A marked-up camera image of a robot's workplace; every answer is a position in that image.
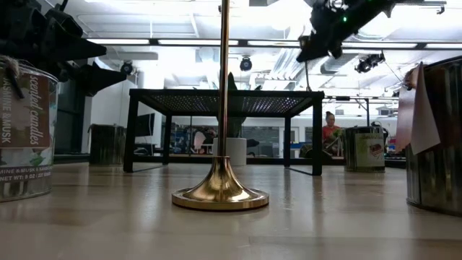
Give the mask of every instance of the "mesh tabletop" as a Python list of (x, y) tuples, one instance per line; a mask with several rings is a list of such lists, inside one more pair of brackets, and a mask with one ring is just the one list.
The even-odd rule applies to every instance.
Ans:
[[(218, 94), (217, 90), (130, 90), (130, 96), (172, 116), (217, 116)], [(234, 90), (228, 95), (228, 115), (296, 116), (323, 97), (323, 92)]]

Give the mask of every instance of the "table leg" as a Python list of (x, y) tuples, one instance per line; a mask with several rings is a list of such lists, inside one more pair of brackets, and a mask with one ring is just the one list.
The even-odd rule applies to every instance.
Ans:
[(135, 128), (136, 118), (138, 117), (138, 99), (130, 97), (128, 105), (127, 133), (125, 137), (125, 154), (123, 156), (123, 171), (133, 173), (134, 147), (135, 147)]
[(313, 103), (313, 175), (320, 176), (323, 173), (323, 104), (322, 100)]
[(290, 117), (284, 121), (284, 167), (290, 167)]
[(164, 152), (162, 164), (168, 165), (170, 160), (170, 135), (172, 131), (172, 116), (165, 115)]

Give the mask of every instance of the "white ceiling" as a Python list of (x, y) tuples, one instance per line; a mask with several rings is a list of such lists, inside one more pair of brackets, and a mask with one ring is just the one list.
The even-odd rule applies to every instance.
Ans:
[[(41, 0), (45, 8), (50, 6), (45, 1), (51, 5), (61, 2)], [(231, 38), (293, 40), (310, 31), (310, 7), (303, 0), (268, 0), (269, 6), (249, 6), (250, 1), (231, 1)], [(349, 40), (462, 41), (462, 1), (446, 1), (446, 11), (441, 15), (436, 14), (437, 7), (398, 6), (393, 10), (391, 19), (379, 15), (362, 28), (358, 36)], [(220, 2), (71, 0), (66, 12), (73, 15), (89, 38), (219, 38)], [(198, 51), (199, 48), (191, 47), (111, 47), (108, 62), (118, 66), (121, 59), (126, 59), (126, 54), (145, 53), (149, 57), (149, 53), (155, 52), (158, 53), (157, 65), (162, 67), (157, 73), (163, 73), (166, 87), (207, 87), (209, 84), (205, 83), (218, 74), (215, 57), (218, 49), (214, 49), (214, 65), (204, 64)], [(337, 69), (334, 74), (321, 74), (321, 64), (325, 59), (312, 62), (309, 66), (310, 84), (315, 89), (324, 90), (327, 95), (391, 96), (391, 91), (385, 91), (387, 87), (399, 83), (413, 64), (420, 61), (432, 63), (461, 55), (459, 51), (385, 51), (387, 64), (380, 64), (367, 74), (358, 74), (354, 66), (365, 54), (367, 51), (357, 51), (348, 53), (343, 61), (332, 61)], [(296, 50), (283, 51), (280, 48), (230, 48), (229, 70), (242, 83), (242, 88), (255, 82), (251, 83), (252, 87), (263, 85), (265, 89), (279, 90), (296, 86), (296, 90), (302, 90), (306, 78), (303, 67), (295, 62), (296, 55)], [(249, 72), (239, 69), (243, 56), (250, 56), (253, 62)], [(273, 78), (296, 77), (285, 83), (264, 77), (260, 79), (268, 73)]]

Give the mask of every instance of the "person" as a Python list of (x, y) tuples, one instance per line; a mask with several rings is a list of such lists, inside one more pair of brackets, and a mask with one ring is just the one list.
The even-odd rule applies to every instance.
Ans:
[(340, 127), (335, 125), (335, 115), (329, 111), (326, 112), (326, 126), (323, 126), (323, 147), (328, 149), (328, 152), (336, 153), (338, 147), (331, 144), (337, 140), (340, 135)]

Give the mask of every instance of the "white pot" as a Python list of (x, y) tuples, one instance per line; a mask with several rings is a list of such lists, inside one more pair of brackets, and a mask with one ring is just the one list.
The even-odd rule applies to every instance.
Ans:
[[(217, 156), (218, 139), (214, 138), (212, 152)], [(247, 165), (247, 139), (226, 138), (226, 155), (230, 157), (231, 166)]]

